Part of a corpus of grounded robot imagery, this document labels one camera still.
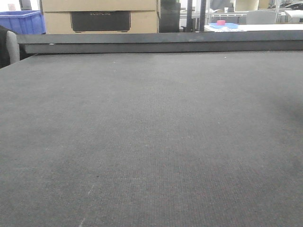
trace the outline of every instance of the cardboard box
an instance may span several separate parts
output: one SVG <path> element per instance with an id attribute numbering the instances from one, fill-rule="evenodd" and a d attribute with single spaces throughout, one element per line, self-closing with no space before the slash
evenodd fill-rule
<path id="1" fill-rule="evenodd" d="M 259 0 L 259 9 L 267 9 L 271 0 Z"/>
<path id="2" fill-rule="evenodd" d="M 235 0 L 234 11 L 243 12 L 243 11 L 258 10 L 258 6 L 259 6 L 259 0 Z"/>
<path id="3" fill-rule="evenodd" d="M 71 12 L 44 13 L 47 34 L 139 34 L 157 33 L 159 18 L 157 11 L 131 11 L 128 31 L 78 31 L 81 26 L 73 25 Z"/>
<path id="4" fill-rule="evenodd" d="M 42 0 L 44 12 L 157 11 L 157 0 Z"/>

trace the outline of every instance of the blue crate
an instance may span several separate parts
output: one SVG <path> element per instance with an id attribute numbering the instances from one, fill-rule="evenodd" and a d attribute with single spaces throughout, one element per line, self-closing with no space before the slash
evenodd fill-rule
<path id="1" fill-rule="evenodd" d="M 38 10 L 0 12 L 0 25 L 18 34 L 45 33 L 44 17 Z"/>
<path id="2" fill-rule="evenodd" d="M 223 27 L 228 27 L 230 29 L 237 29 L 239 27 L 239 25 L 233 23 L 225 23 L 225 25 L 217 25 L 216 23 L 210 23 L 209 26 L 216 29 L 221 29 Z"/>

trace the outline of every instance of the metal rail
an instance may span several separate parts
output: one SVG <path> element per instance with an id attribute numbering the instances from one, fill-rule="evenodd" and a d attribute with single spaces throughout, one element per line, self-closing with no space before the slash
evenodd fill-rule
<path id="1" fill-rule="evenodd" d="M 18 35 L 27 53 L 303 50 L 303 31 L 121 35 Z"/>

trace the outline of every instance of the red item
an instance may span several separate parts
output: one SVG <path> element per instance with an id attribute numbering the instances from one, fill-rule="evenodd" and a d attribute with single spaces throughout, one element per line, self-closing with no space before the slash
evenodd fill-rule
<path id="1" fill-rule="evenodd" d="M 217 25 L 225 25 L 225 20 L 217 20 Z"/>

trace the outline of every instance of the cutting table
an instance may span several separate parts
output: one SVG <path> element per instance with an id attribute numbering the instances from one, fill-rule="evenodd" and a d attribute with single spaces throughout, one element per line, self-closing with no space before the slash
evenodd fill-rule
<path id="1" fill-rule="evenodd" d="M 302 51 L 39 54 L 0 70 L 0 226 L 301 227 Z"/>

